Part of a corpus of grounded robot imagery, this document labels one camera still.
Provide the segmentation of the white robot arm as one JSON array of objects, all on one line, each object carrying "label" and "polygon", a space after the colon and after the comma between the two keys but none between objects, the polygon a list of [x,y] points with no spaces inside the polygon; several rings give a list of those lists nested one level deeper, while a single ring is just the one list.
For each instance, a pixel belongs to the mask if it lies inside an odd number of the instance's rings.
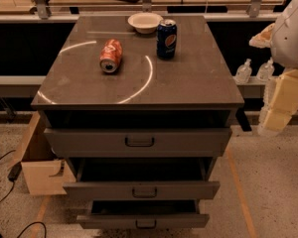
[{"label": "white robot arm", "polygon": [[257,128],[261,136],[275,136],[298,111],[298,0],[292,0],[276,21],[253,36],[249,44],[270,48],[273,61],[284,67],[265,86]]}]

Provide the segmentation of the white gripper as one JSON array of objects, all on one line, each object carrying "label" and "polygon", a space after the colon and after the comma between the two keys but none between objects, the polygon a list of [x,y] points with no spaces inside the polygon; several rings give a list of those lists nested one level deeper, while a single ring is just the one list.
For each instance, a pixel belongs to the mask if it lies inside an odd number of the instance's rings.
[{"label": "white gripper", "polygon": [[[270,47],[275,24],[265,27],[253,36],[249,44],[264,49]],[[298,111],[298,69],[287,69],[276,78],[268,80],[259,114],[259,135],[278,135]]]}]

